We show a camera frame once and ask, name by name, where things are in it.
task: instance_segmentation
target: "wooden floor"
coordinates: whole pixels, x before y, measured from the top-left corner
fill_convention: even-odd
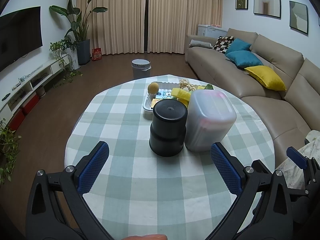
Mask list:
[[[50,89],[18,128],[16,134],[22,139],[12,182],[6,181],[0,188],[0,205],[23,234],[36,172],[64,169],[66,143],[79,116],[96,94],[133,79],[131,61],[136,58],[151,62],[152,76],[172,74],[197,79],[184,55],[119,54],[103,56],[102,60],[82,66],[82,77],[76,76],[72,83]]]

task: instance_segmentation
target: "black remote control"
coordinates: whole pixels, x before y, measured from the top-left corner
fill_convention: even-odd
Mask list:
[[[6,95],[5,95],[5,97],[4,97],[4,98],[2,98],[2,100],[1,100],[1,101],[5,101],[5,100],[8,98],[8,96],[9,96],[10,94],[11,94],[11,93],[6,94]]]

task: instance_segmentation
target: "finger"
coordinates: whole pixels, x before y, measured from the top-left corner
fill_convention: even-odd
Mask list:
[[[147,238],[148,240],[168,240],[167,236],[165,235],[147,235],[143,236],[143,238]]]
[[[122,240],[168,240],[165,235],[129,236]]]

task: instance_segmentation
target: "beige leather sofa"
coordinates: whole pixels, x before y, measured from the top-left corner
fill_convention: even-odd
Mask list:
[[[288,147],[300,149],[308,132],[320,130],[320,69],[300,52],[257,33],[229,29],[227,36],[252,44],[251,51],[281,77],[287,90],[268,90],[224,54],[188,46],[192,39],[214,45],[213,38],[188,35],[186,61],[202,81],[232,93],[255,110],[273,139],[277,167],[287,158]]]

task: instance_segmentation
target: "red gift bag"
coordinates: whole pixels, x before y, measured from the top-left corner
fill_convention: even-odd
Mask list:
[[[101,48],[93,49],[92,50],[92,60],[99,60],[102,59],[102,54],[101,54]]]

